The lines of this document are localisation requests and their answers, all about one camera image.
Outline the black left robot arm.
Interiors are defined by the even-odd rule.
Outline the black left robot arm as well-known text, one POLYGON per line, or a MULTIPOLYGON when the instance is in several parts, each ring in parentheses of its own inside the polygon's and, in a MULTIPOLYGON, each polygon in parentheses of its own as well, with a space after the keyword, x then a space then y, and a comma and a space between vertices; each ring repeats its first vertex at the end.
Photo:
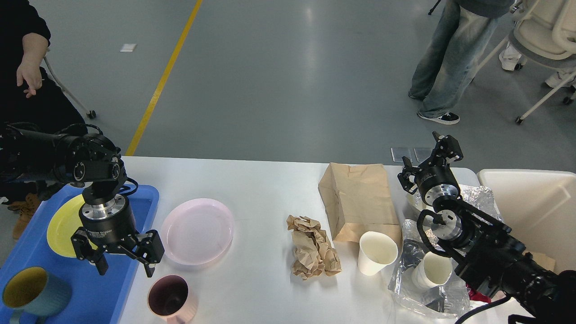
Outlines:
POLYGON ((148 277, 164 256, 159 233, 140 233, 128 197, 138 183, 128 177, 121 150, 101 131, 86 135, 55 135, 1 127, 1 182, 47 180, 84 183, 81 226, 71 235, 78 260, 87 260, 105 275, 105 254, 125 255, 142 263, 148 277))

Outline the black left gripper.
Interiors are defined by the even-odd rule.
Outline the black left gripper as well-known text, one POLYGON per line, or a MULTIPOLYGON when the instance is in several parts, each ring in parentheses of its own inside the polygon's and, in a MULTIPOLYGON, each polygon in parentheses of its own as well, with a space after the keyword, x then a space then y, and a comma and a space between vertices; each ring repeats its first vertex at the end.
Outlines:
POLYGON ((135 260, 144 265, 146 276, 153 276, 156 264, 160 263, 164 256, 164 245, 157 230, 151 229, 144 234, 138 234, 128 197, 117 194, 114 200, 104 204, 85 203, 79 216, 83 227, 77 228, 71 237, 78 260, 89 261, 96 267, 99 275, 105 275, 108 271, 105 249, 109 253, 133 251, 135 260), (98 248, 93 249, 90 242, 98 248))

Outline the seated person's hand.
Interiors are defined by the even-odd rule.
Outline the seated person's hand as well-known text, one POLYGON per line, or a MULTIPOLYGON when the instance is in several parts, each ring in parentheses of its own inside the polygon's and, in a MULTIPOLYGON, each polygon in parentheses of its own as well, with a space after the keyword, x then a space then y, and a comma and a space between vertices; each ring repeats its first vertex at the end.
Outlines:
POLYGON ((17 86, 23 89, 26 99, 35 96, 43 85, 39 64, 22 61, 16 71, 16 80, 17 86))

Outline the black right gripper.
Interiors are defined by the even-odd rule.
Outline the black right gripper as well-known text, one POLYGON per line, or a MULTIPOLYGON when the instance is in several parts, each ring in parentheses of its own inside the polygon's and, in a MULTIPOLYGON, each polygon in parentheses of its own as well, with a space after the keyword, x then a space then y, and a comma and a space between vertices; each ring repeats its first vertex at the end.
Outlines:
POLYGON ((460 196, 459 185, 449 167, 464 158, 459 142, 452 135, 436 131, 432 135, 436 142, 431 155, 432 166, 423 167, 423 162, 413 166, 407 156, 402 156, 404 166, 398 174, 403 190, 409 194, 420 193, 423 203, 431 207, 442 197, 460 196))

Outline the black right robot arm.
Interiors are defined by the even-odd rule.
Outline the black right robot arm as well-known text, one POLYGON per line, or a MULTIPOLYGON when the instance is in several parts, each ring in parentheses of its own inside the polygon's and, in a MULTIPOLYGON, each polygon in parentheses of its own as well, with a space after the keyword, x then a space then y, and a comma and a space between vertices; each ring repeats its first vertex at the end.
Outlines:
POLYGON ((479 312, 516 299, 530 316, 512 314, 510 324, 573 324, 575 322, 575 271, 555 274, 538 265, 526 246, 510 235, 511 228, 465 202, 450 164, 463 158, 459 142, 451 135, 432 133, 436 145, 419 166, 403 157, 398 179, 405 191, 419 192, 432 207, 420 212, 416 228, 428 250, 457 262, 455 274, 472 289, 504 299, 467 312, 462 324, 479 312))

